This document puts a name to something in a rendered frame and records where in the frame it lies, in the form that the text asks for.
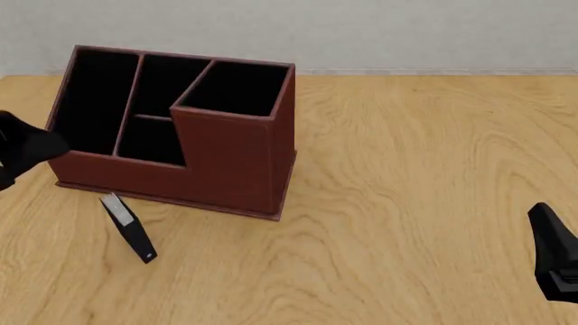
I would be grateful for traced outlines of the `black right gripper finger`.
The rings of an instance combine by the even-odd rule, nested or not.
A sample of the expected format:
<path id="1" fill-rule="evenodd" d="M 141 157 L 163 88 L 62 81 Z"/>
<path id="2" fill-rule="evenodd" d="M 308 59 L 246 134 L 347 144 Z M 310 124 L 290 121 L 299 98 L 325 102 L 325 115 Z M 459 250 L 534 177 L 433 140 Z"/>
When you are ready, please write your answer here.
<path id="1" fill-rule="evenodd" d="M 536 248 L 536 271 L 578 267 L 578 237 L 565 226 L 552 208 L 544 202 L 538 202 L 527 215 Z"/>

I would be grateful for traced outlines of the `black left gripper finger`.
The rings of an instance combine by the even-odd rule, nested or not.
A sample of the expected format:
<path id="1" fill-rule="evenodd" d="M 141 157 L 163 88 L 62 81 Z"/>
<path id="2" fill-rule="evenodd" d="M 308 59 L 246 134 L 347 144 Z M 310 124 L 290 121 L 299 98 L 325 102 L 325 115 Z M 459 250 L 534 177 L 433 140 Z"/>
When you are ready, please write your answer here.
<path id="1" fill-rule="evenodd" d="M 0 163 L 0 191 L 13 186 L 15 184 L 15 178 L 17 178 L 16 169 L 7 164 Z"/>
<path id="2" fill-rule="evenodd" d="M 57 133 L 39 129 L 0 110 L 0 162 L 9 172 L 28 172 L 35 165 L 63 156 L 69 150 Z"/>

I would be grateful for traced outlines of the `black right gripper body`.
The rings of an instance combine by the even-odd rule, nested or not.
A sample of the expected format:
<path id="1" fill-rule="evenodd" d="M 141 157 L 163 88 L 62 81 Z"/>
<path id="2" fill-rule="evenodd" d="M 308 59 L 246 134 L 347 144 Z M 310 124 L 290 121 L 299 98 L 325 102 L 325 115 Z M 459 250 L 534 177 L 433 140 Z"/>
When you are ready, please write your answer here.
<path id="1" fill-rule="evenodd" d="M 548 301 L 578 301 L 578 262 L 536 264 L 536 282 Z"/>

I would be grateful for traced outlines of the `red-brown desk caddy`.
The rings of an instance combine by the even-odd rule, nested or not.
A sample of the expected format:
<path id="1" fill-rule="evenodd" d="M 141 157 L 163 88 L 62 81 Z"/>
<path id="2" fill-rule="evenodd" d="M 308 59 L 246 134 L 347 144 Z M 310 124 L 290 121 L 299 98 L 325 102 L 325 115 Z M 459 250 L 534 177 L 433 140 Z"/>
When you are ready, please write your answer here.
<path id="1" fill-rule="evenodd" d="M 278 220 L 296 158 L 295 66 L 78 45 L 47 129 L 57 185 Z"/>

